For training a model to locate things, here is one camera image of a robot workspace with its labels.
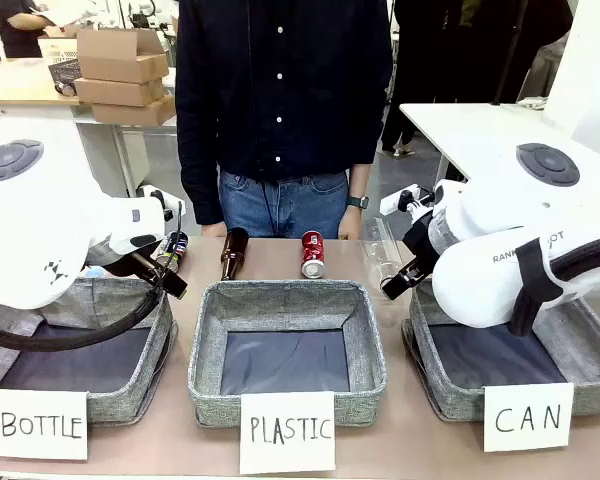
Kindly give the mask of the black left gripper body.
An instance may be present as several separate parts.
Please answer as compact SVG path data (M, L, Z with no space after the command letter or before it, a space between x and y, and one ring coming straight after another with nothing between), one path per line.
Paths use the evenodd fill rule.
M138 251L132 252L130 257L136 262L136 276L142 278L155 289L164 290L167 293L175 293L173 272L150 257L144 257Z

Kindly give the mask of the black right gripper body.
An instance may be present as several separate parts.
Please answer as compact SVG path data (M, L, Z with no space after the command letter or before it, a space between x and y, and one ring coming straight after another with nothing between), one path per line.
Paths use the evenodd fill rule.
M438 252L429 239L429 224L432 214L426 213L415 220L411 228L405 233L403 243L414 255L407 264L409 270L417 270L419 273L432 273L438 260Z

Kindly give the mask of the person's left hand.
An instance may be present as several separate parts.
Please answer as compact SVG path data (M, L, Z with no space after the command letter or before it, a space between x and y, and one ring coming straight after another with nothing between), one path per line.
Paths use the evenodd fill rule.
M338 227L339 240L359 240L362 228L362 210L349 205L340 220Z

